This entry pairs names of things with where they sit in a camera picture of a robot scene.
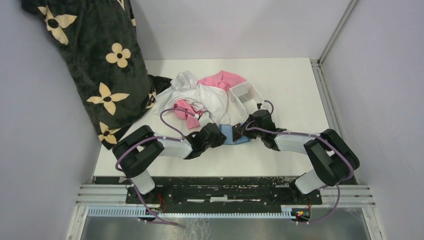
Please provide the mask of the blue leather card holder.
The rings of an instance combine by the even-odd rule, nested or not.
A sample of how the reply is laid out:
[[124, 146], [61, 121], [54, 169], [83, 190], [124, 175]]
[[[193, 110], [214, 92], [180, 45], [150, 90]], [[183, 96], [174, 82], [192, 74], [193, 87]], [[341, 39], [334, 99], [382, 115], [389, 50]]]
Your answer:
[[224, 145], [240, 145], [240, 144], [249, 143], [251, 141], [250, 138], [236, 132], [237, 128], [240, 126], [241, 126], [240, 123], [236, 125], [229, 125], [229, 124], [219, 125], [219, 129], [221, 133], [226, 137], [226, 140], [223, 143]]

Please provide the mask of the single dark credit card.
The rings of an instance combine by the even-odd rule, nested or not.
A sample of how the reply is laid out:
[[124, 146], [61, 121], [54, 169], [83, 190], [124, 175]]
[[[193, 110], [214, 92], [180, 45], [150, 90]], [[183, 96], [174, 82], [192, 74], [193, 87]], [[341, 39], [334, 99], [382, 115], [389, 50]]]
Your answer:
[[238, 141], [244, 136], [245, 127], [241, 123], [232, 126], [232, 140]]

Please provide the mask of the stack of credit cards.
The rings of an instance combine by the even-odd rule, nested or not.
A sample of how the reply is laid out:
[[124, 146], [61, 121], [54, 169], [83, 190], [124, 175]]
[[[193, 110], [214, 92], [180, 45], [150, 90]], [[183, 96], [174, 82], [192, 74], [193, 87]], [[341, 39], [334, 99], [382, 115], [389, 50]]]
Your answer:
[[233, 89], [233, 93], [242, 104], [253, 99], [253, 95], [250, 92], [250, 89], [246, 88], [244, 85], [235, 87]]

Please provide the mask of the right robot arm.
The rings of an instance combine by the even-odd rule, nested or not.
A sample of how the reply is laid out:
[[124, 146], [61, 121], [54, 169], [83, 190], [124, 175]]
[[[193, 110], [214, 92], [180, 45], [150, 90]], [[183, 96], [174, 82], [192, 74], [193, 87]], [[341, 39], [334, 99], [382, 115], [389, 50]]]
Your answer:
[[259, 138], [274, 151], [306, 155], [312, 169], [289, 184], [289, 199], [302, 204], [315, 190], [334, 187], [354, 176], [360, 161], [342, 137], [331, 128], [320, 133], [305, 133], [278, 128], [268, 110], [250, 114], [237, 132], [249, 139]]

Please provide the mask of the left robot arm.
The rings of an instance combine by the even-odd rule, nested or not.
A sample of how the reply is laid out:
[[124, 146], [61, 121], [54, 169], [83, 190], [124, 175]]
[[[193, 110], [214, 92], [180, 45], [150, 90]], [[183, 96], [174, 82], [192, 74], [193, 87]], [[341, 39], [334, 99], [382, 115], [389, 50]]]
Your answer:
[[117, 162], [115, 168], [123, 172], [138, 189], [138, 197], [149, 204], [156, 200], [158, 191], [148, 172], [148, 167], [158, 157], [177, 157], [191, 160], [201, 156], [209, 148], [223, 145], [227, 137], [216, 123], [207, 123], [183, 139], [153, 132], [143, 125], [118, 142], [112, 153]]

